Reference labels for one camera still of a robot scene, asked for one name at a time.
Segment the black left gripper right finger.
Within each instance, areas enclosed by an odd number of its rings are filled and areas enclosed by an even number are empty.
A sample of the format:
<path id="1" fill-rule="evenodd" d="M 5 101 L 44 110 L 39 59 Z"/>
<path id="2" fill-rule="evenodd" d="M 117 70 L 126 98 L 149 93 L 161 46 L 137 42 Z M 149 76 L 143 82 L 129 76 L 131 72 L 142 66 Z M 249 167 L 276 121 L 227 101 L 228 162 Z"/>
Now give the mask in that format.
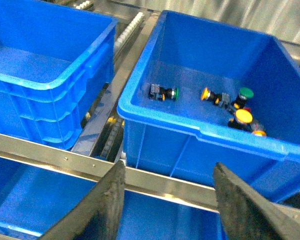
<path id="1" fill-rule="evenodd" d="M 230 240 L 300 240 L 300 224 L 223 163 L 213 168 L 217 209 Z"/>

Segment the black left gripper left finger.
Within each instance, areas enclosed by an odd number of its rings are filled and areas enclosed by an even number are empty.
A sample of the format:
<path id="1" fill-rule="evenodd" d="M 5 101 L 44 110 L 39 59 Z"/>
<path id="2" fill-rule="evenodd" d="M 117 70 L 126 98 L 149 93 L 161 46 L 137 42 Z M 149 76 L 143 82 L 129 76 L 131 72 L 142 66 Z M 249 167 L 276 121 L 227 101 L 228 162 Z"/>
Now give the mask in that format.
<path id="1" fill-rule="evenodd" d="M 123 212 L 126 165 L 118 161 L 41 240 L 115 240 Z"/>

